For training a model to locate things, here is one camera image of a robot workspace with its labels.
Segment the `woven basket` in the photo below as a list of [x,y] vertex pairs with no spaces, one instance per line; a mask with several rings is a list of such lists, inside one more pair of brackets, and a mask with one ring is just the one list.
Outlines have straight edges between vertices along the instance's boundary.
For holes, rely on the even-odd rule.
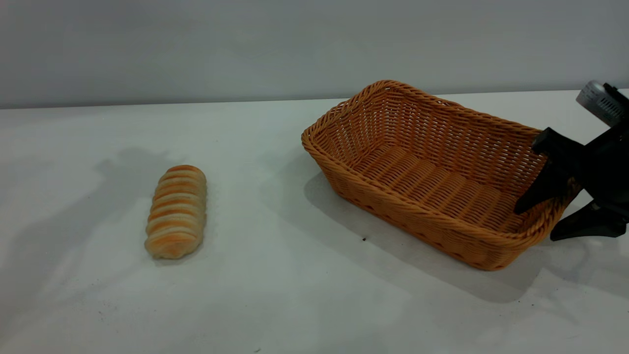
[[301,141],[341,197],[473,267],[498,270],[544,239],[573,197],[513,213],[545,162],[530,149],[539,133],[379,81]]

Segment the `striped bread loaf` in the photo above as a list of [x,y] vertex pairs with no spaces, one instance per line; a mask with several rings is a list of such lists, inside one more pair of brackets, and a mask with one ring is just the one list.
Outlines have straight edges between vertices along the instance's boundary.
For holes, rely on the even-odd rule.
[[190,165],[170,168],[160,178],[148,216],[144,247],[154,258],[177,259],[194,252],[203,240],[207,182]]

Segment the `basket rim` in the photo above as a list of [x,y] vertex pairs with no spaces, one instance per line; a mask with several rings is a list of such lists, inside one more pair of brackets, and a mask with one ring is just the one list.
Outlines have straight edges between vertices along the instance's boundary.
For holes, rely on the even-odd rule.
[[523,128],[528,128],[525,125],[522,125],[517,122],[512,122],[509,120],[505,120],[499,117],[495,117],[489,115],[487,113],[481,113],[475,110],[471,110],[470,108],[466,108],[456,102],[452,102],[449,100],[445,100],[443,98],[439,98],[433,95],[426,94],[422,90],[416,89],[408,84],[404,84],[395,80],[382,80],[378,81],[374,84],[369,85],[365,89],[363,89],[359,94],[356,94],[354,97],[350,98],[347,101],[343,101],[339,103],[337,106],[333,107],[323,116],[321,116],[314,124],[308,127],[301,136],[302,145],[304,148],[310,152],[311,154],[317,154],[323,157],[323,160],[318,160],[318,162],[329,161],[339,167],[341,167],[344,171],[342,173],[348,173],[355,177],[358,177],[360,181],[366,183],[371,188],[377,188],[380,192],[383,192],[386,195],[395,197],[396,200],[403,202],[406,205],[412,206],[415,208],[422,216],[428,217],[431,220],[438,222],[449,229],[452,229],[457,232],[461,232],[463,234],[468,234],[470,236],[474,236],[480,241],[484,241],[486,243],[501,246],[501,247],[509,247],[509,248],[528,248],[533,246],[536,243],[539,243],[543,240],[548,232],[550,232],[549,226],[554,226],[561,218],[565,208],[568,203],[576,196],[576,193],[571,193],[569,196],[564,198],[554,198],[552,200],[547,201],[547,206],[545,207],[543,214],[538,218],[538,220],[532,224],[529,228],[524,230],[523,232],[514,233],[514,232],[498,232],[492,229],[488,229],[486,227],[477,226],[471,224],[467,221],[460,220],[448,216],[438,210],[428,208],[422,203],[418,203],[412,199],[409,199],[402,194],[390,189],[388,186],[383,185],[382,183],[372,180],[370,178],[366,178],[362,174],[356,172],[354,169],[349,167],[343,161],[329,155],[324,149],[322,149],[313,139],[312,135],[320,131],[321,129],[327,127],[330,123],[334,121],[334,117],[338,117],[339,115],[343,115],[346,112],[354,109],[357,105],[361,104],[366,97],[373,95],[374,93],[378,93],[383,89],[391,89],[395,88],[396,91],[404,93],[409,98],[413,99],[413,97],[422,96],[430,96],[431,100],[428,102],[429,104],[436,106],[437,108],[443,109],[444,103],[447,103],[448,106],[456,107],[457,110],[462,111],[463,113],[471,113],[474,115],[482,115],[484,117],[492,118],[493,120],[497,120],[497,122],[501,123],[511,123],[516,126],[520,126]]

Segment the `white table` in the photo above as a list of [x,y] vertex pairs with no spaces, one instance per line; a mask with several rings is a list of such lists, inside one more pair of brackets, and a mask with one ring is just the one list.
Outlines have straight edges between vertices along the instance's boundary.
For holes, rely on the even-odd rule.
[[[587,142],[606,127],[576,95],[443,97]],[[300,135],[338,101],[0,111],[0,353],[627,351],[629,237],[459,263],[331,191]],[[155,261],[150,197],[182,163],[206,239]]]

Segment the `white wall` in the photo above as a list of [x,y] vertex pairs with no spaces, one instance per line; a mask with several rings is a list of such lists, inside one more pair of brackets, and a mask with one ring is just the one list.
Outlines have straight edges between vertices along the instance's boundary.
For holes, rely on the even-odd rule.
[[0,0],[0,106],[629,86],[628,0]]

